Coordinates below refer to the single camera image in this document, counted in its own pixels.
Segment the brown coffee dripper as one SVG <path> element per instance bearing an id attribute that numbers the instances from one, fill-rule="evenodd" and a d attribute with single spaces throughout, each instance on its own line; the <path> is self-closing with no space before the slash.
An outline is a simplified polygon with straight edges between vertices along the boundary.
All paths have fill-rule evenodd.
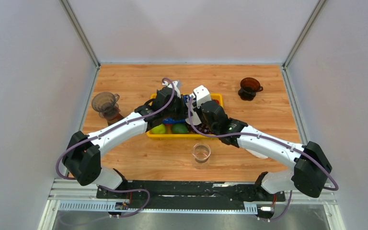
<path id="1" fill-rule="evenodd" d="M 250 77 L 242 79 L 240 87 L 238 95 L 244 101 L 252 101 L 256 94 L 264 89 L 257 79 Z"/>

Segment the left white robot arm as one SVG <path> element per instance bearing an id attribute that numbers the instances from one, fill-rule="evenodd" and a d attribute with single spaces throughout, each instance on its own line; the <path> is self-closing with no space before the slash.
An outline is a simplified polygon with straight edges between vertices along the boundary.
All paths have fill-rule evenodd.
<path id="1" fill-rule="evenodd" d="M 101 165 L 101 158 L 124 141 L 146 133 L 168 117 L 179 115 L 185 107 L 179 87 L 174 83 L 157 91 L 156 98 L 138 107 L 126 118 L 102 130 L 72 135 L 61 162 L 81 186 L 95 184 L 109 188 L 115 198 L 127 194 L 123 176 Z"/>

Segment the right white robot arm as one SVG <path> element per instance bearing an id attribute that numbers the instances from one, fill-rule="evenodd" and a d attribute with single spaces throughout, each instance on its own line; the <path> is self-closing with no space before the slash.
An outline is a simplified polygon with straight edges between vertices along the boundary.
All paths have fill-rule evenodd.
<path id="1" fill-rule="evenodd" d="M 195 113 L 208 126 L 212 138 L 218 138 L 226 145 L 265 155 L 288 167 L 287 171 L 263 173 L 260 183 L 254 187 L 257 198 L 267 200 L 273 193 L 293 189 L 318 198 L 324 189 L 339 189 L 330 175 L 332 166 L 316 142 L 298 144 L 260 132 L 243 121 L 229 118 L 213 100 L 198 105 Z"/>

